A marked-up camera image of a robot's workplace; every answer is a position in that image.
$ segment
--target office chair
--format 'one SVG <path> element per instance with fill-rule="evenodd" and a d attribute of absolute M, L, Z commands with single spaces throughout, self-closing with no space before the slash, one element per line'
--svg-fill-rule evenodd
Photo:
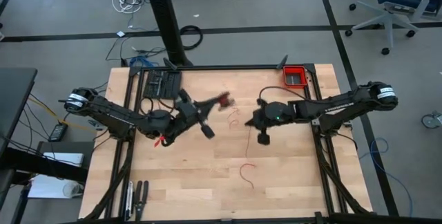
<path fill-rule="evenodd" d="M 399 19 L 394 13 L 407 15 L 411 22 L 418 21 L 421 17 L 426 19 L 440 20 L 442 19 L 441 10 L 442 0 L 378 0 L 378 3 L 383 3 L 385 9 L 381 10 L 374 6 L 368 5 L 361 1 L 357 1 L 361 6 L 368 10 L 375 12 L 379 16 L 370 19 L 366 22 L 353 26 L 351 30 L 345 31 L 347 37 L 353 34 L 353 30 L 358 30 L 366 26 L 375 25 L 374 28 L 379 28 L 382 25 L 385 27 L 389 46 L 382 49 L 383 55 L 388 55 L 390 49 L 393 48 L 393 24 L 397 24 L 406 29 L 410 29 L 407 37 L 413 37 L 419 30 L 416 26 L 406 23 Z M 356 4 L 349 6 L 351 11 L 356 9 Z"/>

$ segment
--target black pole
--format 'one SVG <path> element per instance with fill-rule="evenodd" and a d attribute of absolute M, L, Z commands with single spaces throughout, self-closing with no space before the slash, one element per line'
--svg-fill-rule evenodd
<path fill-rule="evenodd" d="M 28 183 L 20 193 L 19 202 L 15 207 L 14 216 L 12 217 L 11 224 L 20 224 L 23 214 L 25 213 L 26 205 L 28 204 L 28 194 L 30 191 L 31 184 Z"/>
<path fill-rule="evenodd" d="M 151 6 L 169 60 L 177 66 L 192 66 L 184 53 L 172 0 L 151 0 Z"/>

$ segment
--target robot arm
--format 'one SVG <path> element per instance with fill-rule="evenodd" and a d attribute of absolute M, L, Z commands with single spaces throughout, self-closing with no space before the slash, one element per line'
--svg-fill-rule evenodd
<path fill-rule="evenodd" d="M 174 109 L 178 111 L 176 116 L 165 110 L 149 111 L 146 115 L 141 115 L 109 102 L 91 88 L 74 89 L 67 100 L 60 102 L 65 103 L 64 108 L 67 112 L 90 116 L 107 126 L 109 133 L 115 138 L 127 139 L 137 128 L 150 139 L 162 136 L 162 145 L 167 147 L 173 144 L 181 133 L 198 123 L 207 138 L 215 136 L 206 121 L 216 104 L 219 103 L 221 109 L 233 104 L 233 100 L 228 96 L 229 93 L 222 93 L 203 102 L 195 102 L 182 89 L 174 104 Z"/>
<path fill-rule="evenodd" d="M 369 82 L 353 91 L 329 97 L 324 100 L 296 100 L 287 104 L 267 103 L 257 100 L 260 109 L 253 112 L 253 118 L 246 125 L 261 130 L 260 144 L 269 144 L 266 131 L 269 127 L 291 123 L 308 123 L 318 119 L 322 134 L 333 134 L 347 121 L 370 111 L 391 111 L 398 104 L 393 88 L 382 82 Z"/>

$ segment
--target wooden tabletop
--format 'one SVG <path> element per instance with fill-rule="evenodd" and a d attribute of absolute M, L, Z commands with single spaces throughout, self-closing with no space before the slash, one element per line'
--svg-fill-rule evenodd
<path fill-rule="evenodd" d="M 331 64 L 317 64 L 316 72 L 323 97 L 340 93 Z M 127 81 L 128 68 L 114 68 L 106 92 L 108 100 L 123 105 Z M 289 218 L 313 216 L 317 211 L 326 216 L 310 124 L 269 129 L 269 146 L 258 144 L 258 131 L 244 126 L 258 108 L 256 98 L 260 89 L 282 83 L 282 72 L 274 70 L 183 71 L 182 87 L 194 100 L 229 91 L 236 107 L 212 111 L 208 124 L 216 136 L 211 140 L 204 137 L 199 126 L 183 133 L 170 147 L 154 147 L 154 140 L 136 134 L 131 180 L 134 185 L 139 180 L 150 182 L 142 220 Z M 269 89 L 262 97 L 279 102 L 299 100 L 278 89 Z M 148 100 L 142 102 L 144 110 L 150 107 Z M 352 136 L 346 128 L 339 132 Z M 106 138 L 99 138 L 97 144 Z M 371 210 L 353 142 L 336 136 L 333 143 L 342 182 L 364 208 Z M 108 141 L 94 152 L 80 218 L 89 214 L 109 186 L 115 145 L 116 142 Z M 336 190 L 333 183 L 330 185 L 338 209 Z M 120 192 L 119 188 L 115 194 L 114 216 Z"/>

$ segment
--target black cable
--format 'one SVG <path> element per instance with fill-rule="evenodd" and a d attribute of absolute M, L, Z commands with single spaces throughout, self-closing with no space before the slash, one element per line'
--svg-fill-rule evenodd
<path fill-rule="evenodd" d="M 121 37 L 117 37 L 117 39 L 113 42 L 112 47 L 110 48 L 108 54 L 106 55 L 106 58 L 104 58 L 105 61 L 113 61 L 113 60 L 117 60 L 118 61 L 118 59 L 109 59 L 109 55 L 111 54 L 112 50 L 115 47 L 115 44 L 117 44 L 117 41 L 120 40 L 120 38 Z"/>
<path fill-rule="evenodd" d="M 164 107 L 166 107 L 167 109 L 175 109 L 175 108 L 172 107 L 172 106 L 168 106 L 168 105 L 166 105 L 163 101 L 161 101 L 161 99 L 158 99 L 158 102 L 159 102 L 161 105 L 163 105 Z"/>
<path fill-rule="evenodd" d="M 109 129 L 106 129 L 105 132 L 103 132 L 102 134 L 98 135 L 97 137 L 93 138 L 92 141 L 96 141 L 98 138 L 102 137 L 104 134 L 108 133 Z M 98 148 L 98 146 L 104 144 L 107 140 L 109 140 L 111 137 L 105 139 L 105 141 L 99 143 L 96 147 L 94 147 L 94 149 L 92 149 L 92 153 L 94 153 L 94 151 L 96 150 L 96 148 Z"/>
<path fill-rule="evenodd" d="M 45 133 L 45 134 L 48 136 L 48 138 L 49 138 L 49 134 L 48 134 L 48 132 L 46 131 L 46 129 L 44 128 L 43 123 L 41 123 L 40 119 L 34 114 L 34 112 L 33 112 L 32 109 L 30 108 L 30 106 L 29 106 L 28 103 L 26 103 L 26 106 L 28 106 L 30 114 L 32 114 L 32 116 L 34 116 L 34 118 L 38 121 L 38 123 L 40 124 L 40 126 L 41 126 L 41 128 L 43 129 L 44 133 Z"/>
<path fill-rule="evenodd" d="M 38 131 L 35 131 L 33 128 L 31 128 L 30 126 L 28 126 L 27 124 L 23 123 L 23 121 L 19 120 L 19 123 L 24 125 L 25 127 L 28 127 L 31 131 L 35 132 L 36 134 L 38 134 L 40 137 L 42 137 L 44 140 L 47 140 L 48 137 L 43 136 L 43 134 L 41 134 Z"/>
<path fill-rule="evenodd" d="M 330 102 L 320 102 L 320 101 L 316 101 L 316 100 L 310 100 L 310 99 L 307 99 L 306 97 L 300 95 L 297 92 L 293 92 L 292 90 L 289 90 L 288 88 L 283 88 L 281 86 L 266 86 L 266 87 L 264 87 L 263 89 L 261 89 L 260 94 L 259 94 L 260 100 L 262 100 L 262 98 L 261 98 L 262 92 L 264 92 L 267 89 L 271 89 L 271 88 L 277 88 L 277 89 L 281 89 L 281 90 L 287 91 L 289 93 L 293 93 L 294 95 L 297 95 L 301 99 L 306 100 L 308 102 L 313 102 L 313 103 L 317 103 L 317 104 L 330 104 L 330 103 L 332 103 L 332 101 L 330 101 Z"/>
<path fill-rule="evenodd" d="M 346 135 L 343 135 L 343 134 L 340 134 L 340 133 L 337 133 L 337 132 L 336 132 L 336 135 L 339 135 L 339 136 L 341 136 L 341 137 L 344 137 L 344 138 L 347 138 L 347 139 L 353 141 L 354 146 L 356 147 L 356 150 L 358 150 L 358 144 L 356 144 L 356 141 L 355 141 L 353 138 L 351 138 L 351 137 L 349 137 L 349 136 L 346 136 Z"/>
<path fill-rule="evenodd" d="M 151 110 L 149 112 L 153 111 L 153 100 L 149 97 L 144 97 L 141 101 L 140 101 L 140 111 L 144 114 L 147 115 L 147 113 L 144 112 L 143 108 L 141 107 L 141 103 L 143 102 L 143 100 L 148 99 L 151 101 Z"/>
<path fill-rule="evenodd" d="M 64 116 L 63 121 L 66 121 L 66 119 L 68 118 L 69 115 L 70 115 L 70 113 L 67 113 L 67 114 Z"/>
<path fill-rule="evenodd" d="M 92 153 L 94 153 L 95 149 L 98 148 L 98 146 L 104 144 L 106 141 L 108 141 L 110 139 L 111 139 L 111 137 L 109 137 L 109 138 L 105 139 L 103 142 L 99 143 L 96 147 L 94 147 L 94 149 L 92 150 Z"/>
<path fill-rule="evenodd" d="M 92 88 L 92 89 L 99 89 L 99 88 L 101 88 L 102 86 L 106 85 L 108 82 L 109 82 L 109 81 L 104 82 L 102 85 L 100 85 L 100 86 L 96 86 L 95 88 Z"/>
<path fill-rule="evenodd" d="M 184 33 L 188 32 L 188 31 L 196 31 L 198 34 L 200 34 L 200 39 L 194 45 L 190 45 L 190 46 L 183 45 L 184 50 L 193 50 L 194 48 L 198 47 L 202 43 L 203 34 L 202 34 L 201 29 L 198 28 L 197 26 L 185 26 L 185 27 L 181 28 L 180 35 L 183 35 Z"/>
<path fill-rule="evenodd" d="M 29 134 L 30 134 L 30 144 L 29 144 L 29 147 L 31 147 L 32 146 L 32 127 L 30 125 L 30 121 L 29 121 L 28 114 L 26 113 L 26 109 L 23 109 L 23 112 L 25 113 L 26 119 L 28 120 L 28 124 L 29 124 Z"/>

